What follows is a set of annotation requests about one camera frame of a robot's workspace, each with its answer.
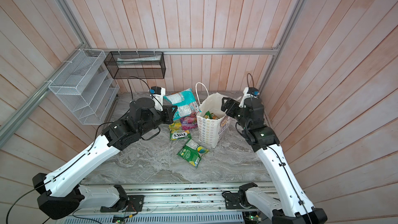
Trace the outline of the teal snack bag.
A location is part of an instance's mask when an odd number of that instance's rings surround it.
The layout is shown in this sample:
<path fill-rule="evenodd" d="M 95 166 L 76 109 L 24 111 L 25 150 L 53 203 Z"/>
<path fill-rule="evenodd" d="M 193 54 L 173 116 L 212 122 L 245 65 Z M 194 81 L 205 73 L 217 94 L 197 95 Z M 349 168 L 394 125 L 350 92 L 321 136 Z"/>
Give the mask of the teal snack bag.
<path fill-rule="evenodd" d="M 171 95 L 166 95 L 163 98 L 172 105 L 177 106 L 177 111 L 173 118 L 174 121 L 192 114 L 196 115 L 197 112 L 199 112 L 199 106 L 191 88 Z"/>

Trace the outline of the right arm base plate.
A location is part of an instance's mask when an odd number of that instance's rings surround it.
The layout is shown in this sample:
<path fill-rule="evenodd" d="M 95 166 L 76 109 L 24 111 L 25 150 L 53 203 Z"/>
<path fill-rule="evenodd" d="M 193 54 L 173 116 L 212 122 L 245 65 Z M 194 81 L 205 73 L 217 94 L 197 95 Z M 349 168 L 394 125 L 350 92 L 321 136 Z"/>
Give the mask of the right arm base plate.
<path fill-rule="evenodd" d="M 230 191 L 224 191 L 222 194 L 224 198 L 226 209 L 246 209 L 251 208 L 250 205 L 245 205 L 239 196 L 239 193 L 232 193 Z"/>

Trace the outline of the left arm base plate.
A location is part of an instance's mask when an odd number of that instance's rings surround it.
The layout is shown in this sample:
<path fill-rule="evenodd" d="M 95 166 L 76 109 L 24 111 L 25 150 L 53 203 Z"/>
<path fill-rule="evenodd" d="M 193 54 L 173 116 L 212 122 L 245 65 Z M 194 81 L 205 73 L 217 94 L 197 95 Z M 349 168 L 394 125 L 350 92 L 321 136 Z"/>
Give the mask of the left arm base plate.
<path fill-rule="evenodd" d="M 115 212 L 141 212 L 144 204 L 144 195 L 130 195 L 127 199 L 119 200 L 112 207 L 102 206 L 101 213 L 115 213 Z"/>

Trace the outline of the orange white snack bag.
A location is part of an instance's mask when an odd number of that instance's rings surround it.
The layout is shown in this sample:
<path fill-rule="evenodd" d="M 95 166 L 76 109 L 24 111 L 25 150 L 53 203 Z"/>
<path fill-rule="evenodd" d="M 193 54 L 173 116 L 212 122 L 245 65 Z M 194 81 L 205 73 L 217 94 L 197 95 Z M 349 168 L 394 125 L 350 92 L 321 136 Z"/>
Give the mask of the orange white snack bag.
<path fill-rule="evenodd" d="M 212 120 L 217 120 L 220 119 L 215 113 L 211 113 L 210 111 L 207 111 L 204 115 L 205 119 L 212 119 Z"/>

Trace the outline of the aluminium mounting rail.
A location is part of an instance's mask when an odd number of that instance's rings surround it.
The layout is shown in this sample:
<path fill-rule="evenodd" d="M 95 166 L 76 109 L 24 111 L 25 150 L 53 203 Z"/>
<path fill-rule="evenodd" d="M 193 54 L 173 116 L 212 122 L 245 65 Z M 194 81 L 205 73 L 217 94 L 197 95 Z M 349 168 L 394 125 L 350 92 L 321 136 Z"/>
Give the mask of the aluminium mounting rail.
<path fill-rule="evenodd" d="M 183 183 L 183 184 L 124 184 L 122 189 L 126 196 L 144 195 L 144 204 L 141 212 L 147 213 L 180 213 L 180 212 L 211 212 L 226 211 L 222 193 L 230 191 L 238 193 L 239 183 Z M 264 193 L 276 200 L 278 193 L 272 182 L 256 184 Z M 100 213 L 107 200 L 94 199 L 90 203 L 81 202 L 78 209 Z"/>

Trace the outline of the green spring tea candy bag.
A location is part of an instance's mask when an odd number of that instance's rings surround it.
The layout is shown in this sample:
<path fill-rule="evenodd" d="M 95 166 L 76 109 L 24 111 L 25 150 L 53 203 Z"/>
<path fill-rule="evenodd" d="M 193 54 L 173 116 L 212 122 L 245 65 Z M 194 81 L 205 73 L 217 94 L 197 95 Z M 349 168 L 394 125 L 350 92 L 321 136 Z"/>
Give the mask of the green spring tea candy bag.
<path fill-rule="evenodd" d="M 202 157 L 208 152 L 209 149 L 201 146 L 193 139 L 189 139 L 177 155 L 197 168 Z"/>

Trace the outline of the purple Fox's candy bag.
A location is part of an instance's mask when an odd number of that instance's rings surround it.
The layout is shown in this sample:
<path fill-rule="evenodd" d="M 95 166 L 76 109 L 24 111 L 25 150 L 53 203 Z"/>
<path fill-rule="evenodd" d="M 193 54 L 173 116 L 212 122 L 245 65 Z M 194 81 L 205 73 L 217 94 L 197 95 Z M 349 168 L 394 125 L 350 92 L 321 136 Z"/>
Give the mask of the purple Fox's candy bag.
<path fill-rule="evenodd" d="M 198 121 L 196 114 L 180 118 L 181 128 L 183 130 L 191 130 L 198 127 Z"/>

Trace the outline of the aluminium frame crossbar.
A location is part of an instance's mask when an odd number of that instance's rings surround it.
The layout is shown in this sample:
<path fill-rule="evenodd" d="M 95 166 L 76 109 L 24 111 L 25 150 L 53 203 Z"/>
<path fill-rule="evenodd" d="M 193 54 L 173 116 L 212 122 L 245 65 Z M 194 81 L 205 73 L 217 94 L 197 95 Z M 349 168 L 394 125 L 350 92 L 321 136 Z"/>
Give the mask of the aluminium frame crossbar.
<path fill-rule="evenodd" d="M 276 55 L 278 48 L 108 48 L 87 49 L 89 51 L 102 50 L 108 52 L 134 52 L 134 53 L 157 53 L 164 55 Z"/>

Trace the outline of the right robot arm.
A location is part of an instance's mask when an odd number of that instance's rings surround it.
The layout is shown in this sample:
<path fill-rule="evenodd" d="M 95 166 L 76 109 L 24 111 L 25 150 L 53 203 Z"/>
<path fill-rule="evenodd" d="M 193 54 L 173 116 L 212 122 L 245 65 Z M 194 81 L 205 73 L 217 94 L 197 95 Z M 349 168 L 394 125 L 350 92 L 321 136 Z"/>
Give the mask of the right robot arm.
<path fill-rule="evenodd" d="M 264 106 L 259 98 L 248 97 L 243 103 L 222 99 L 221 110 L 236 119 L 241 135 L 266 167 L 279 199 L 264 193 L 255 183 L 240 186 L 240 204 L 254 206 L 273 224 L 324 224 L 327 215 L 316 208 L 300 187 L 285 158 L 279 139 L 265 124 Z"/>

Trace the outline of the white printed paper bag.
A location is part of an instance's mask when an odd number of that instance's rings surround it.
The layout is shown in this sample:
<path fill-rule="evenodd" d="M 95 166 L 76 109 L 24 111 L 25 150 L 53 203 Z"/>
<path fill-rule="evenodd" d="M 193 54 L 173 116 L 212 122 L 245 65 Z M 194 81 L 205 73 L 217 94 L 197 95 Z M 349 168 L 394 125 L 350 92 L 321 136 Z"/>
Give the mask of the white printed paper bag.
<path fill-rule="evenodd" d="M 197 113 L 199 141 L 208 147 L 215 148 L 230 124 L 230 118 L 221 110 L 222 98 L 225 95 L 218 92 L 209 94 L 206 86 L 200 82 L 196 83 L 196 90 L 199 85 L 203 86 L 207 93 L 206 99 L 200 101 L 198 92 L 196 92 L 199 103 L 199 112 Z M 207 111 L 215 113 L 220 119 L 205 119 L 204 115 Z"/>

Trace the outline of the black mesh basket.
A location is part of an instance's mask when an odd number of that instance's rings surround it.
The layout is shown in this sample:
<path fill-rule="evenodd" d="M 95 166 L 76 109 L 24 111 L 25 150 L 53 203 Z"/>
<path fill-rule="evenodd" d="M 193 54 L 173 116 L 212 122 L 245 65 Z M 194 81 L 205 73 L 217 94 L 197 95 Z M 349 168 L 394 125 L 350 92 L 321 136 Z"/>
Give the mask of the black mesh basket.
<path fill-rule="evenodd" d="M 157 51 L 111 51 L 104 64 L 114 79 L 163 79 L 164 55 Z"/>

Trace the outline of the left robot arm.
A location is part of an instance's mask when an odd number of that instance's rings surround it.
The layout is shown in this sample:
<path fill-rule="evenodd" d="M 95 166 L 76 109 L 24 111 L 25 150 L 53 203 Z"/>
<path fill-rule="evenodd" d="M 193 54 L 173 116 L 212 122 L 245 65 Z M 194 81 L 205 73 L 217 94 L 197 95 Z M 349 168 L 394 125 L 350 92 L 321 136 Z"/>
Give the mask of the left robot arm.
<path fill-rule="evenodd" d="M 80 182 L 104 161 L 143 140 L 146 133 L 162 124 L 172 124 L 177 109 L 176 105 L 162 106 L 147 97 L 131 101 L 129 111 L 104 128 L 77 156 L 51 173 L 33 177 L 39 209 L 54 220 L 79 208 L 100 207 L 106 212 L 127 209 L 129 197 L 121 185 L 89 187 Z"/>

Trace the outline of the green yellow Fox's candy bag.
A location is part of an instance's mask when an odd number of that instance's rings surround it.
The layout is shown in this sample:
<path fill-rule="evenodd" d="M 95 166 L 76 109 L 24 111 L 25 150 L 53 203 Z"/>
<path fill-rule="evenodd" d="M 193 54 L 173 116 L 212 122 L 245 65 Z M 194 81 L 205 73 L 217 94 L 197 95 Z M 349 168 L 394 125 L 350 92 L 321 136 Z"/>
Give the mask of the green yellow Fox's candy bag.
<path fill-rule="evenodd" d="M 189 130 L 184 130 L 180 121 L 175 121 L 174 123 L 169 125 L 170 131 L 170 140 L 183 140 L 183 139 L 190 139 L 191 134 Z"/>

